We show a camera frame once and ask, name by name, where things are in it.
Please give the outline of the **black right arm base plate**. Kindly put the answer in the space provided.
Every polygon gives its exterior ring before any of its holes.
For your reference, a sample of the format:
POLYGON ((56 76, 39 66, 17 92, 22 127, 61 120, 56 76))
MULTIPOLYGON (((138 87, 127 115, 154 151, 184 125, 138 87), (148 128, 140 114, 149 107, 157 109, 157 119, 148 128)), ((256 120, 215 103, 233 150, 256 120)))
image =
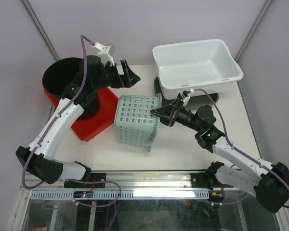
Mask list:
POLYGON ((213 190, 214 188, 221 188, 222 184, 215 176, 210 176, 205 172, 193 172, 190 174, 190 181, 192 188, 206 188, 213 190))

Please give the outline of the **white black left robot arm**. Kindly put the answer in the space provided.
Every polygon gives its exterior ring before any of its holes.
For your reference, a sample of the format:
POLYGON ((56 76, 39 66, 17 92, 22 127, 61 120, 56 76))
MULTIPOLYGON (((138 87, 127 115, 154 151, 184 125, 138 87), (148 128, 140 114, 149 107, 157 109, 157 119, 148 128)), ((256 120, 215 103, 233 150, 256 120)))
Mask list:
POLYGON ((91 182, 91 169, 79 162, 66 163, 55 159, 57 149, 80 117, 92 118, 100 108, 98 91, 105 88, 131 88, 141 78, 121 60, 123 74, 117 66, 102 63, 100 57, 64 58, 53 63, 42 77, 44 89, 57 96, 58 106, 40 134, 27 146, 19 146, 16 157, 25 174, 30 173, 47 184, 58 180, 74 180, 86 187, 91 182))

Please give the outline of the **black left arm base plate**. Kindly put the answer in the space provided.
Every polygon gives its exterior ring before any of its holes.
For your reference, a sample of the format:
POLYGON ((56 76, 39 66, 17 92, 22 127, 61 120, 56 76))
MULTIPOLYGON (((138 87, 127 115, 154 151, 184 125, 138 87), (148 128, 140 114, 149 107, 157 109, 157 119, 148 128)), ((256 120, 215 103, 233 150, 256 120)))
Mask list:
POLYGON ((99 173, 99 172, 91 172, 87 178, 81 179, 84 183, 74 182, 71 180, 64 182, 64 188, 68 189, 99 189, 105 188, 105 180, 106 180, 106 173, 99 173))

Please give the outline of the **light teal perforated basket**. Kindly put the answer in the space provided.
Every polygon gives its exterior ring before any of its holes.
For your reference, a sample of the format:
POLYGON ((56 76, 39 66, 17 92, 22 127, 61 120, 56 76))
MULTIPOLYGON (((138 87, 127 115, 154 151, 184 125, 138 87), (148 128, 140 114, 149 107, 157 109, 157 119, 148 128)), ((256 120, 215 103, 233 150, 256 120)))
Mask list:
POLYGON ((162 96, 121 95, 114 124, 119 143, 151 151, 160 118, 151 110, 161 107, 162 96))

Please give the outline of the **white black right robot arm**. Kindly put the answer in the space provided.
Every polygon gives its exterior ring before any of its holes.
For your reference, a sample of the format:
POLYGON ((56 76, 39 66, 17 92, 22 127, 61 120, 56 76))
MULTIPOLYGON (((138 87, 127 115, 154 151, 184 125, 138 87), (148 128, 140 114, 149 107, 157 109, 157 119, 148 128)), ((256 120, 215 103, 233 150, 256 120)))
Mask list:
POLYGON ((172 127, 179 123, 196 131, 199 146, 236 166, 235 170, 221 162, 213 162, 206 170, 206 182, 210 186, 219 183, 238 188, 256 198, 258 203, 271 213, 280 208, 289 208, 289 169, 278 162, 273 164, 237 147, 216 126, 212 107, 205 105, 195 113, 187 111, 181 99, 151 110, 162 124, 172 127))

